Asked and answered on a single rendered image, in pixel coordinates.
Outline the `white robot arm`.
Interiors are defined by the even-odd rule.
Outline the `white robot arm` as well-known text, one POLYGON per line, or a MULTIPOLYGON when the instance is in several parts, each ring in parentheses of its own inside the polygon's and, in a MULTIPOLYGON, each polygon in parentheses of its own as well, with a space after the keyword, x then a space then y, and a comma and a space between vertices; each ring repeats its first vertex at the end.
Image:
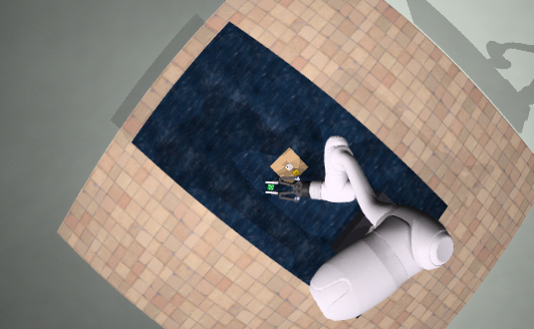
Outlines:
POLYGON ((365 236, 326 261, 310 282, 321 311, 334 321, 372 309, 418 272, 444 265, 454 249, 444 225, 429 213, 379 201, 351 154, 344 137, 330 137, 325 145, 325 180, 312 180, 309 187, 312 199, 357 199, 372 223, 365 236))

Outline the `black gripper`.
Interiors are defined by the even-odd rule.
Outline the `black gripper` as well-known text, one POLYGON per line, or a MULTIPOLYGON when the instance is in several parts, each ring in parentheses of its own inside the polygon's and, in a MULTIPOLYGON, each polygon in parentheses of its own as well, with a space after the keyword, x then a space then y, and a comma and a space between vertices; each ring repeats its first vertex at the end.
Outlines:
POLYGON ((266 193, 272 193, 272 194, 278 194, 279 198, 281 199, 287 199, 287 200, 293 200, 295 202, 298 202, 300 197, 310 197, 309 194, 309 187, 310 187, 310 181, 302 181, 299 178, 299 175, 295 176, 286 176, 286 177, 279 177, 279 180, 273 180, 273 181, 266 181, 266 183, 281 183, 285 185, 293 186, 293 190, 291 191, 266 191, 266 193), (295 183, 282 181, 282 179, 295 179, 297 180, 295 183), (290 194, 294 193, 298 197, 290 197, 290 196, 284 196, 281 194, 290 194))

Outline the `peach square mat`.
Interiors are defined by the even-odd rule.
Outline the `peach square mat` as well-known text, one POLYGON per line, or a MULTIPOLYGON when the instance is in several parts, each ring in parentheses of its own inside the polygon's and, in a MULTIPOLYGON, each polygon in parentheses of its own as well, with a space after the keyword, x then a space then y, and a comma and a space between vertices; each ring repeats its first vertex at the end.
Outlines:
MULTIPOLYGON (((289 148, 285 153, 283 153, 278 159, 276 159, 270 167, 280 176, 294 176, 292 172, 297 169, 300 174, 307 168, 305 163, 289 148), (285 166, 290 163, 293 168, 287 170, 285 166)), ((299 175, 300 175, 299 174, 299 175)))

